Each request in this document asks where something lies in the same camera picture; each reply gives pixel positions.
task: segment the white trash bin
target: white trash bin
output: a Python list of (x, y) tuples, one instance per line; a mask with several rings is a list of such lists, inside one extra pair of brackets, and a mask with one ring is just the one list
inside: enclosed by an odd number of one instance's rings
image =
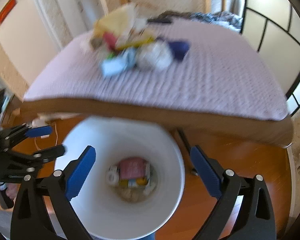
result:
[[(79, 195), (71, 205), (87, 231), (101, 239), (139, 239), (163, 226), (173, 215), (185, 184), (185, 168), (173, 138), (156, 124), (89, 117), (67, 135), (64, 156), (55, 169), (63, 170), (91, 145), (94, 163)], [(158, 175), (156, 190), (140, 203), (123, 201), (106, 184), (111, 165), (138, 156), (151, 163)]]

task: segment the red object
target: red object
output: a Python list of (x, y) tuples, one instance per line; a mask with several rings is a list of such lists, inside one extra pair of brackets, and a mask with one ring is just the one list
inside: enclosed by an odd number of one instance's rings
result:
[(12, 11), (12, 9), (16, 6), (17, 0), (9, 0), (4, 8), (0, 12), (0, 24), (3, 23), (8, 14)]
[(119, 162), (120, 179), (138, 179), (146, 175), (145, 160), (132, 157)]
[(102, 38), (103, 38), (104, 42), (108, 45), (108, 48), (110, 50), (115, 50), (115, 44), (118, 40), (118, 38), (116, 36), (114, 36), (112, 33), (105, 32), (102, 35)]

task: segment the pink bedspread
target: pink bedspread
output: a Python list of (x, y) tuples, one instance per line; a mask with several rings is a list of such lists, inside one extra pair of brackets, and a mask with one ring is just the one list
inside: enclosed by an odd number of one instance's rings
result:
[(104, 78), (98, 52), (85, 54), (80, 47), (86, 33), (46, 66), (24, 100), (93, 98), (277, 121), (288, 115), (279, 84), (242, 36), (220, 26), (181, 19), (152, 28), (169, 39), (190, 41), (183, 62), (174, 62), (163, 72), (135, 68)]

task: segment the pink box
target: pink box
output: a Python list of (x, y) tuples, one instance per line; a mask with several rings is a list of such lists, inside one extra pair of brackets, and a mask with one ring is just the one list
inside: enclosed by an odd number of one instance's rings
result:
[(132, 157), (119, 162), (120, 179), (138, 179), (146, 174), (144, 159)]

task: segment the wooden floor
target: wooden floor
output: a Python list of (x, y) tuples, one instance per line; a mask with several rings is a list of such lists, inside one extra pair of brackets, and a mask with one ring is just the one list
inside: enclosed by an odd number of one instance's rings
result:
[[(68, 132), (83, 118), (58, 120), (58, 144), (62, 143)], [(222, 136), (208, 135), (195, 130), (185, 131), (191, 145), (200, 145), (203, 151), (217, 159), (226, 169), (231, 168), (240, 176), (253, 177), (262, 174), (272, 200), (278, 236), (282, 236), (290, 210), (291, 177), (287, 151), (273, 146), (250, 143)], [(188, 154), (177, 134), (173, 134), (184, 156), (186, 169), (191, 163)], [(54, 146), (56, 135), (53, 133), (47, 139), (37, 139), (40, 148)], [(15, 150), (25, 153), (36, 151), (34, 140), (27, 139), (17, 145)], [(45, 164), (40, 172), (41, 177), (48, 176), (53, 171), (53, 163)], [(239, 212), (241, 198), (223, 231), (221, 237), (227, 236)], [(191, 240), (205, 219), (210, 214), (216, 200), (208, 195), (199, 177), (186, 173), (185, 190), (181, 203), (172, 218), (156, 233), (157, 240)]]

